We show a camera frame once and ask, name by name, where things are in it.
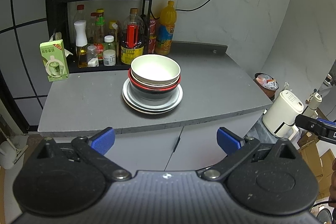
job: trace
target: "matcha latte box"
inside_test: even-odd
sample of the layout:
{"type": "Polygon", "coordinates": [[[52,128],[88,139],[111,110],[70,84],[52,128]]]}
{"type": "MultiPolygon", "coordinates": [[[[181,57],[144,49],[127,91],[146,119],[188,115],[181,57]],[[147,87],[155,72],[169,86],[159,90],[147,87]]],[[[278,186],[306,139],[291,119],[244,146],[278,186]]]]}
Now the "matcha latte box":
{"type": "Polygon", "coordinates": [[[49,82],[69,78],[69,69],[62,39],[41,43],[40,51],[49,82]]]}

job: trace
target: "kitchen counter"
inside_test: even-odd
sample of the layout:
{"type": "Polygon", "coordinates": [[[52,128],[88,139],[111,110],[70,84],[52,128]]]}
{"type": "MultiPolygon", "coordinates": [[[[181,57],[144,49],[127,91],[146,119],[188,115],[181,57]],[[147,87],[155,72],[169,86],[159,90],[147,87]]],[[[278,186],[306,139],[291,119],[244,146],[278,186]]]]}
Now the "kitchen counter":
{"type": "Polygon", "coordinates": [[[123,101],[127,71],[72,73],[53,82],[38,132],[90,136],[113,127],[117,134],[182,127],[268,108],[272,102],[228,55],[226,47],[174,42],[169,57],[181,67],[184,96],[172,111],[139,113],[123,101]]]}

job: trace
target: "red bowl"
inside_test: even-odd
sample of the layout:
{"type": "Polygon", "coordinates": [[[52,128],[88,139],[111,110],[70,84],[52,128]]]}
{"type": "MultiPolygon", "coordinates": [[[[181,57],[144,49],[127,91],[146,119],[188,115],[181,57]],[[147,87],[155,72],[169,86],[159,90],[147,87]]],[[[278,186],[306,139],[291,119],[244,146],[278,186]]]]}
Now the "red bowl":
{"type": "Polygon", "coordinates": [[[158,92],[158,93],[159,93],[159,92],[164,92],[164,91],[170,91],[170,90],[173,90],[173,89],[176,88],[176,87],[179,85],[179,83],[181,82],[181,75],[180,75],[180,77],[179,77],[178,81],[176,82],[176,84],[173,85],[173,86],[171,86],[170,88],[153,90],[153,89],[150,89],[150,88],[148,88],[148,87],[146,87],[146,86],[142,86],[142,85],[140,85],[139,83],[137,83],[136,81],[134,81],[134,79],[133,79],[133,77],[132,77],[132,75],[131,75],[131,69],[128,70],[128,78],[130,79],[131,83],[132,83],[134,86],[136,86],[136,87],[138,87],[138,88],[140,88],[140,89],[143,89],[143,90],[147,90],[147,91],[150,91],[150,92],[158,92]]]}

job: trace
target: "stack of plates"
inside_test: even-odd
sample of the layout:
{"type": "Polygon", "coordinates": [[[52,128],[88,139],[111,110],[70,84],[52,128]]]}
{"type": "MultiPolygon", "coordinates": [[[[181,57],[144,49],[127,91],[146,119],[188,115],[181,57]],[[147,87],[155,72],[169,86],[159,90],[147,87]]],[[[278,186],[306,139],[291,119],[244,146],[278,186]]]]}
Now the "stack of plates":
{"type": "Polygon", "coordinates": [[[133,109],[146,114],[161,114],[174,109],[182,100],[181,69],[161,55],[135,58],[128,71],[122,96],[133,109]]]}

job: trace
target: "wooden cabinet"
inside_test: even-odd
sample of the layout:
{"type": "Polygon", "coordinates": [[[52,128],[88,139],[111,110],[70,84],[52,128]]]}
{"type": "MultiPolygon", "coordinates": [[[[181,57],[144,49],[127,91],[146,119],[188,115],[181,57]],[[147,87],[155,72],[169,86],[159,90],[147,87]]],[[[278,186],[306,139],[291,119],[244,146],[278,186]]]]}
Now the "wooden cabinet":
{"type": "Polygon", "coordinates": [[[226,156],[217,144],[218,128],[226,127],[243,137],[262,113],[263,111],[258,111],[219,121],[185,126],[166,170],[197,170],[216,164],[226,156]]]}
{"type": "Polygon", "coordinates": [[[105,157],[130,171],[164,170],[181,128],[118,134],[105,157]]]}

